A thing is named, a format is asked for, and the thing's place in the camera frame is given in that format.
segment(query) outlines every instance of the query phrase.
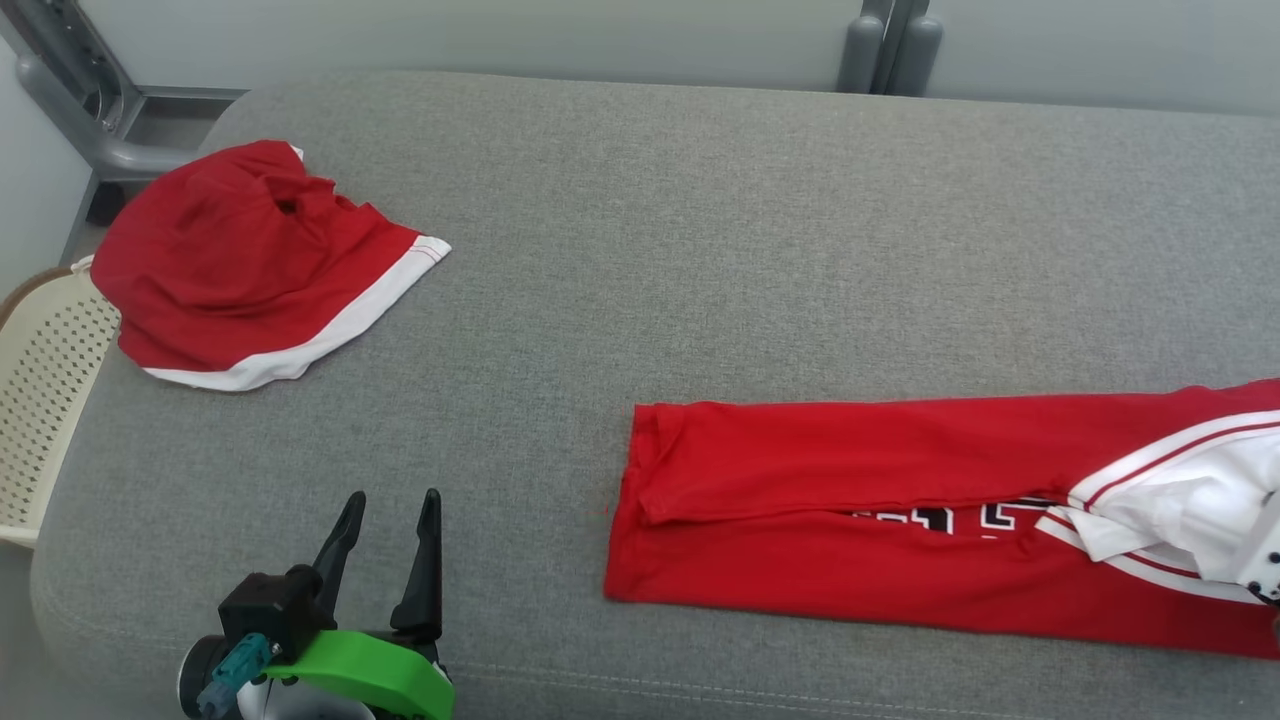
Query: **white trim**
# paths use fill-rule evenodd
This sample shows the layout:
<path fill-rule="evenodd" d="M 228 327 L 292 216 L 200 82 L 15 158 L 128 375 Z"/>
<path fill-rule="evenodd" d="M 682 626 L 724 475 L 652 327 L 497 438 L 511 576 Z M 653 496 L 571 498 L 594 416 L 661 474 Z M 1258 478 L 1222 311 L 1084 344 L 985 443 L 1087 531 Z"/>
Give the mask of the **white trim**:
<path fill-rule="evenodd" d="M 1036 529 L 1044 534 L 1055 537 L 1066 544 L 1085 552 L 1084 542 L 1080 539 L 1079 533 L 1068 528 L 1066 525 L 1051 520 L 1048 515 L 1055 518 L 1061 518 L 1066 520 L 1066 512 L 1060 507 L 1051 507 L 1044 512 L 1039 520 L 1036 521 Z M 1172 562 L 1151 557 L 1157 562 L 1166 565 L 1174 565 Z M 1132 557 L 1124 555 L 1117 555 L 1115 557 L 1108 557 L 1103 560 L 1107 565 L 1111 565 L 1116 570 L 1120 570 L 1128 575 L 1133 575 L 1140 580 L 1146 580 L 1151 584 L 1160 585 L 1162 588 L 1169 588 L 1178 592 L 1184 592 L 1187 594 L 1196 594 L 1201 597 L 1211 597 L 1215 600 L 1226 600 L 1231 602 L 1242 602 L 1245 605 L 1263 605 L 1262 601 L 1253 597 L 1249 591 L 1242 588 L 1240 585 L 1233 585 L 1229 583 L 1211 583 L 1208 580 L 1202 580 L 1198 578 L 1188 578 L 1185 575 L 1179 575 L 1178 573 L 1169 573 L 1161 570 L 1160 568 L 1152 568 L 1144 562 L 1139 562 Z"/>
<path fill-rule="evenodd" d="M 1143 447 L 1142 450 L 1130 452 L 1129 455 L 1125 455 L 1124 457 L 1116 460 L 1115 462 L 1107 465 L 1106 468 L 1102 468 L 1097 473 L 1093 473 L 1088 478 L 1084 478 L 1083 480 L 1076 483 L 1075 487 L 1071 488 L 1071 492 L 1068 497 L 1068 502 L 1071 505 L 1071 507 L 1078 507 L 1083 510 L 1084 503 L 1087 503 L 1089 498 L 1092 498 L 1102 488 L 1106 488 L 1108 484 L 1119 480 L 1120 478 L 1124 478 L 1125 475 L 1140 470 L 1143 466 L 1155 462 L 1156 460 L 1160 460 L 1166 455 L 1178 452 L 1180 448 L 1184 448 L 1198 439 L 1212 436 L 1215 433 L 1221 433 L 1224 430 L 1230 430 L 1233 428 L 1245 428 L 1249 425 L 1261 425 L 1265 423 L 1280 423 L 1280 411 L 1271 410 L 1266 413 L 1245 413 L 1242 415 L 1229 415 L 1226 418 L 1219 418 L 1216 420 L 1201 423 L 1192 428 L 1187 428 L 1185 430 L 1174 433 L 1166 438 L 1158 439 L 1148 445 L 1147 447 Z M 1197 445 L 1196 447 L 1190 448 L 1190 451 L 1199 452 L 1203 450 L 1217 447 L 1226 442 L 1233 442 L 1236 439 L 1254 437 L 1260 434 L 1268 434 L 1268 433 L 1280 433 L 1280 428 L 1265 428 L 1258 430 L 1245 430 L 1242 433 L 1224 434 L 1220 438 L 1213 438 L 1202 445 Z M 1174 455 L 1172 457 L 1169 459 L 1169 462 L 1180 461 L 1184 457 L 1184 455 L 1185 454 Z M 1160 471 L 1160 469 L 1164 468 L 1164 465 L 1166 464 L 1167 462 L 1161 462 L 1155 468 L 1149 468 L 1146 471 L 1134 475 L 1133 478 L 1125 480 L 1124 483 L 1119 483 L 1111 488 L 1107 488 L 1106 493 L 1103 493 L 1102 497 L 1098 498 L 1098 501 L 1101 502 L 1107 495 L 1110 495 L 1117 488 L 1121 488 L 1134 482 L 1140 482 L 1152 473 Z"/>
<path fill-rule="evenodd" d="M 143 370 L 163 380 L 227 392 L 253 389 L 271 380 L 297 379 L 311 363 L 367 331 L 410 286 L 448 255 L 449 250 L 452 250 L 449 243 L 438 237 L 417 236 L 408 251 L 374 284 L 334 315 L 315 337 L 296 347 L 250 355 L 229 369 L 214 373 L 159 368 L 143 368 Z"/>

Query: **red cloth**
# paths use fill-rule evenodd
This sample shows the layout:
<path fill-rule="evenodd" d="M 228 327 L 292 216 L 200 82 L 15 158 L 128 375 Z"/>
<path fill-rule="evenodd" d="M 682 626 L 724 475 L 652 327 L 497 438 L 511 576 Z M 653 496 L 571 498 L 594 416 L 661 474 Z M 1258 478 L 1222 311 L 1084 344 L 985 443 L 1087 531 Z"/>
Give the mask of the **red cloth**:
<path fill-rule="evenodd" d="M 111 225 L 91 277 L 140 365 L 218 372 L 315 337 L 417 237 L 264 140 L 156 179 Z"/>
<path fill-rule="evenodd" d="M 1276 611 L 1243 588 L 1142 553 L 1094 562 L 1065 514 L 1044 507 L 1083 507 L 1091 497 L 1073 489 L 1096 496 L 1098 480 L 1082 480 L 1162 438 L 1276 409 L 1277 380 L 1170 395 L 639 406 L 604 592 L 1280 659 Z"/>

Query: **gray metal frame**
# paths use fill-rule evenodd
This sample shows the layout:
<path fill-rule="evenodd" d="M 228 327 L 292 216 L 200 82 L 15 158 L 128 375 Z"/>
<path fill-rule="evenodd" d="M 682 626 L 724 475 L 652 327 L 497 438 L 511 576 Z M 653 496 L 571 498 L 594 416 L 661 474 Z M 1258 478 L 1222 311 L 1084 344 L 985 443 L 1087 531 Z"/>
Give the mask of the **gray metal frame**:
<path fill-rule="evenodd" d="M 147 181 L 195 155 L 124 140 L 145 102 L 77 0 L 0 0 L 18 81 L 100 181 Z"/>

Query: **green mount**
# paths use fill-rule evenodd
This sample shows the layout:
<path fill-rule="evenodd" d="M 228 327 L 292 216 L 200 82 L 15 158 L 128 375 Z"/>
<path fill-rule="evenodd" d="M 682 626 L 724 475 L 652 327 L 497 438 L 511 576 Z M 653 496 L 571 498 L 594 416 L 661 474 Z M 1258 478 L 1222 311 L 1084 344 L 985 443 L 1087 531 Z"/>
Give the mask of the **green mount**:
<path fill-rule="evenodd" d="M 271 664 L 266 676 L 308 685 L 404 717 L 448 720 L 453 684 L 426 657 L 348 630 L 321 630 L 292 665 Z"/>

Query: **gray fabric surface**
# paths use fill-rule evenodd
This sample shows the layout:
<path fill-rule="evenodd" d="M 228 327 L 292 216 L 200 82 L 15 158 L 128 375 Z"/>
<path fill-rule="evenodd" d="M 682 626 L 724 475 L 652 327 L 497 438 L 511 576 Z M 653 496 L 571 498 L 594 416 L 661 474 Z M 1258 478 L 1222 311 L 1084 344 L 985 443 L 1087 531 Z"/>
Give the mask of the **gray fabric surface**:
<path fill-rule="evenodd" d="M 436 73 L 255 91 L 453 254 L 301 380 L 225 396 L 113 351 L 45 521 L 41 629 L 157 707 L 216 602 L 369 492 L 338 618 L 384 626 L 444 495 L 460 719 L 1275 717 L 1258 661 L 613 605 L 631 405 L 1164 391 L 1276 373 L 1266 120 Z"/>

